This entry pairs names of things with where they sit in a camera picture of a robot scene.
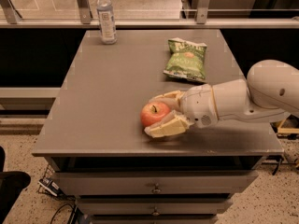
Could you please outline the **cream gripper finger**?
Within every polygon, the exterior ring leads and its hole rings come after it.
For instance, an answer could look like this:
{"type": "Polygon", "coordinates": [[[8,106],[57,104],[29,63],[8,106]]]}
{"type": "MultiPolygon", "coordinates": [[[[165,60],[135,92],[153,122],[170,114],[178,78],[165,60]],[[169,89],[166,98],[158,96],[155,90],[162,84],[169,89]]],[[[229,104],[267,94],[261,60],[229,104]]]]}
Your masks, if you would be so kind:
{"type": "Polygon", "coordinates": [[[171,109],[180,110],[180,99],[184,95],[184,91],[170,91],[150,99],[151,102],[162,102],[171,109]]]}
{"type": "Polygon", "coordinates": [[[152,138],[160,138],[185,133],[192,125],[185,115],[171,111],[161,121],[146,127],[144,132],[152,138]]]}

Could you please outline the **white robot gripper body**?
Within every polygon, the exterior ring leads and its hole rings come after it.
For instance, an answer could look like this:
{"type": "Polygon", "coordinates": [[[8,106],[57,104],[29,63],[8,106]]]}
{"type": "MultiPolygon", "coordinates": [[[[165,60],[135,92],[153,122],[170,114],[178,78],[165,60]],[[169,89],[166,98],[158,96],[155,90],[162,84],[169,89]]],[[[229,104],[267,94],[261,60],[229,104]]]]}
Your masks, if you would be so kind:
{"type": "Polygon", "coordinates": [[[208,84],[192,87],[180,99],[182,113],[198,128],[218,122],[212,87],[208,84]]]}

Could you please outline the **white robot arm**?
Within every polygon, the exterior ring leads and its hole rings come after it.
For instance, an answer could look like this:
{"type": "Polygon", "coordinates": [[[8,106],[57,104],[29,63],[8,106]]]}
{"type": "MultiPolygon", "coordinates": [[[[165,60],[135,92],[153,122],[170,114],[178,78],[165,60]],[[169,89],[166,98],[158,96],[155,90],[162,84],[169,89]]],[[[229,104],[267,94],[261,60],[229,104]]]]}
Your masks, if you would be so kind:
{"type": "Polygon", "coordinates": [[[299,70],[280,61],[264,60],[254,64],[245,79],[171,91],[152,100],[170,108],[164,118],[145,126],[145,133],[153,138],[229,119],[276,122],[289,115],[299,117],[299,70]]]}

